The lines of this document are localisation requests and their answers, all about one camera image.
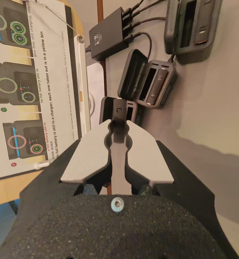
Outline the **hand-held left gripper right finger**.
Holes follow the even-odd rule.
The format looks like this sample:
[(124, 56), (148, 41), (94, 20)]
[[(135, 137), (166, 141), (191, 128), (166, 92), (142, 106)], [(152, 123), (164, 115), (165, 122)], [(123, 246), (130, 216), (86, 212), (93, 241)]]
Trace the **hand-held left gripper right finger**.
[(172, 184), (174, 178), (155, 138), (127, 121), (125, 179), (131, 185)]

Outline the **red-edged black battery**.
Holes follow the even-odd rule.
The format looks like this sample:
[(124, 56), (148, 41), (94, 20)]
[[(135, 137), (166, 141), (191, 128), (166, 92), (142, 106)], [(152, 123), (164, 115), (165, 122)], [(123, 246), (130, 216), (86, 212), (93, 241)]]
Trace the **red-edged black battery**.
[(203, 44), (208, 40), (213, 7), (214, 4), (212, 0), (205, 0), (201, 2), (195, 33), (196, 45)]
[(147, 104), (154, 105), (155, 101), (157, 99), (157, 96), (163, 86), (163, 83), (165, 81), (165, 78), (168, 74), (168, 70), (166, 69), (159, 69), (156, 73), (155, 79), (152, 83), (151, 89), (149, 91), (148, 97), (147, 97)]

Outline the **white stand base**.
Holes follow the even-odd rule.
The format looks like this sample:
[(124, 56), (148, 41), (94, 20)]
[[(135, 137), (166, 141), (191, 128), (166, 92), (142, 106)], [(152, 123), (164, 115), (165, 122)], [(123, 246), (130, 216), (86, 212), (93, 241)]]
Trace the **white stand base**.
[(89, 111), (91, 129), (97, 127), (100, 121), (101, 102), (105, 97), (104, 70), (100, 63), (87, 67)]

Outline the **black battery charger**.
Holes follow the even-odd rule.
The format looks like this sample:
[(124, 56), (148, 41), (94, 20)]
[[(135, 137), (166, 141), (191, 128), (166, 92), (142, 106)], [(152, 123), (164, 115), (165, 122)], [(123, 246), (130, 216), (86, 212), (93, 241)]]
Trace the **black battery charger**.
[[(146, 100), (159, 69), (168, 70), (163, 86), (154, 105), (147, 104)], [(173, 61), (151, 60), (137, 49), (131, 50), (118, 88), (118, 97), (150, 108), (164, 107), (177, 78), (176, 67)]]
[[(102, 99), (99, 124), (108, 119), (112, 119), (114, 99), (113, 97), (104, 97)], [(137, 102), (127, 101), (127, 120), (140, 126), (143, 113), (144, 106), (139, 105)]]
[(205, 61), (211, 54), (218, 26), (222, 0), (213, 0), (211, 26), (207, 42), (195, 44), (195, 33), (202, 0), (169, 0), (164, 29), (167, 54), (174, 54), (185, 65)]

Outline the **black usb hub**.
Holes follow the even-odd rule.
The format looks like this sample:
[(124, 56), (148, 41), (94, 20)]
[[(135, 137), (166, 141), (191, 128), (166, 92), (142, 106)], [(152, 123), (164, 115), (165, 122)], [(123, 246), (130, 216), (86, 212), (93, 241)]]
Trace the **black usb hub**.
[(123, 10), (122, 7), (99, 22), (89, 31), (92, 59), (104, 60), (129, 46), (128, 35), (133, 30), (134, 7)]

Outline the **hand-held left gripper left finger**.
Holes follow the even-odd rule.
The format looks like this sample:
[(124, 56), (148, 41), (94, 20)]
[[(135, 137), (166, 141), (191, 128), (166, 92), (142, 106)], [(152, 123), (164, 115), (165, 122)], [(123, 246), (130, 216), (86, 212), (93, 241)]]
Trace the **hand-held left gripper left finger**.
[(60, 180), (83, 184), (105, 170), (111, 160), (112, 120), (108, 119), (80, 140)]

